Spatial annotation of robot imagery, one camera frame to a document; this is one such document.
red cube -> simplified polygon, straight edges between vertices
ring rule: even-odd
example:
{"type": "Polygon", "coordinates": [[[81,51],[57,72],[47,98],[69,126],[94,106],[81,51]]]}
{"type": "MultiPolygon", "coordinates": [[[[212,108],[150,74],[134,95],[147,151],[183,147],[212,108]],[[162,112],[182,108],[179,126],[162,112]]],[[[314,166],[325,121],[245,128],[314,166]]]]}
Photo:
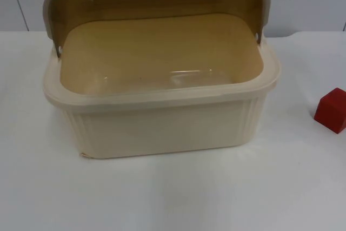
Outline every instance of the red cube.
{"type": "Polygon", "coordinates": [[[339,134],[346,128],[346,92],[336,88],[321,98],[315,120],[339,134]]]}

cream plastic container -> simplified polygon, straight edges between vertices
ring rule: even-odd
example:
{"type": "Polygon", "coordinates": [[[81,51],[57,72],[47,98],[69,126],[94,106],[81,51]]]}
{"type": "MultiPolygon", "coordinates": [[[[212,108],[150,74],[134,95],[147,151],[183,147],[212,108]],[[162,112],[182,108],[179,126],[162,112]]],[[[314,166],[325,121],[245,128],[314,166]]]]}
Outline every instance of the cream plastic container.
{"type": "Polygon", "coordinates": [[[280,75],[269,2],[45,0],[44,93],[87,157],[244,144],[280,75]]]}

white table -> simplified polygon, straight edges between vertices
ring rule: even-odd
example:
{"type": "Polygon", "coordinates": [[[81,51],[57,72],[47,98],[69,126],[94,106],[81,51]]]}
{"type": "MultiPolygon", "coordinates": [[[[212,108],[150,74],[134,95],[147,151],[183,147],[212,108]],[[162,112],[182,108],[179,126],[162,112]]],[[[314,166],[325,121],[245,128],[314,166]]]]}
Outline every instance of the white table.
{"type": "Polygon", "coordinates": [[[0,33],[0,230],[345,231],[346,131],[312,115],[346,89],[346,34],[269,42],[283,73],[249,144],[88,160],[42,93],[51,41],[0,33]]]}

